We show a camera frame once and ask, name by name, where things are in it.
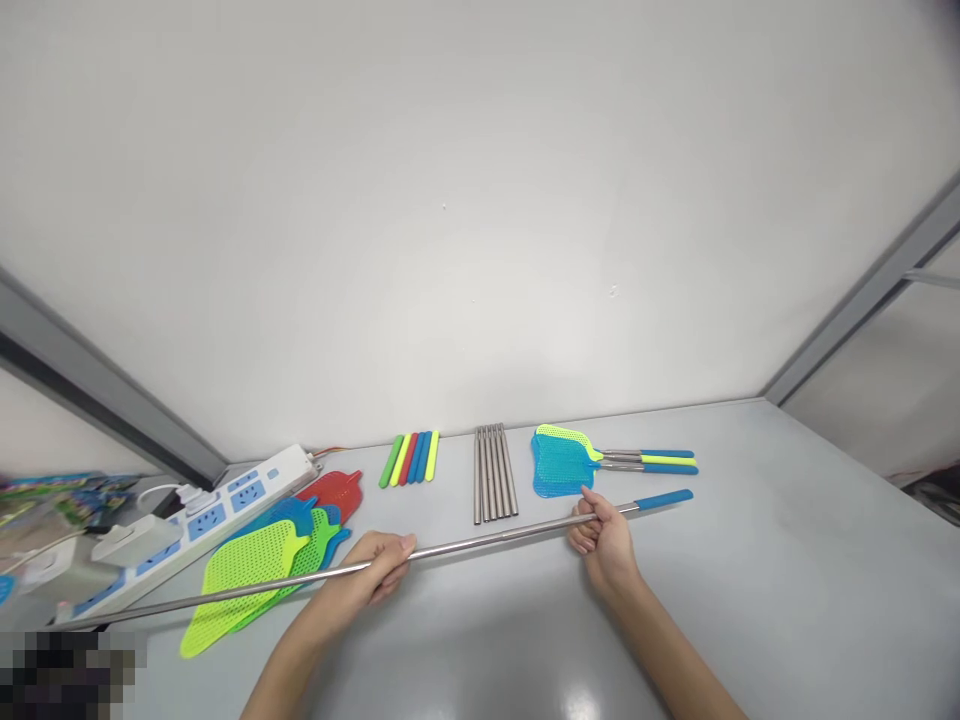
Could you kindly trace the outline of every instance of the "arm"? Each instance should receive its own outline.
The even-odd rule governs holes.
[[[568,539],[584,556],[591,585],[674,718],[746,720],[640,575],[626,518],[586,487],[573,512],[595,512],[599,518],[572,527]]]
[[[314,669],[331,643],[367,605],[377,605],[396,592],[407,574],[407,558],[416,547],[413,535],[399,537],[369,532],[347,553],[344,563],[373,560],[353,575],[327,580],[280,638],[241,720],[291,720]]]

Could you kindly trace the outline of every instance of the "power plug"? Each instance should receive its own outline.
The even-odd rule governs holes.
[[[214,500],[217,499],[215,494],[208,493],[206,490],[201,490],[193,485],[181,485],[177,488],[177,495],[180,496],[180,502],[183,503],[183,507],[187,511],[187,517],[196,515],[204,508],[212,505]]]
[[[93,545],[89,537],[74,537],[37,555],[27,563],[23,576],[25,592],[56,602],[78,603],[109,587],[120,571],[93,562]]]
[[[114,525],[90,555],[94,562],[137,567],[166,550],[183,535],[183,528],[156,515],[147,515],[129,526]]]

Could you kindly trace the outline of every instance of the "white wall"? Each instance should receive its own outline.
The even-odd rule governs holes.
[[[0,370],[0,426],[0,476],[157,472],[5,370]]]
[[[929,3],[0,10],[0,264],[233,460],[758,393],[960,167]]]
[[[929,269],[960,277],[960,244]],[[784,409],[897,484],[960,460],[960,292],[912,285]]]

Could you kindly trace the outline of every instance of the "hand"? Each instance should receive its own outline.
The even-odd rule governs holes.
[[[633,555],[633,538],[627,519],[605,497],[586,486],[580,491],[583,499],[574,506],[573,514],[596,513],[598,519],[572,526],[567,539],[584,556],[593,589],[610,604],[644,586]]]
[[[338,635],[368,605],[378,605],[400,587],[410,565],[407,558],[417,546],[415,535],[368,532],[343,560],[344,565],[373,560],[373,564],[343,577],[330,578],[297,616],[297,631],[319,641]]]

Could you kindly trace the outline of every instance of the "power strip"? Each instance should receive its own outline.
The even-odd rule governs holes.
[[[132,605],[319,474],[313,459],[303,448],[291,445],[217,488],[217,499],[212,505],[189,517],[183,509],[168,518],[185,528],[177,542],[139,567],[124,569],[113,585],[86,602],[77,605],[60,603],[57,622],[115,612]]]

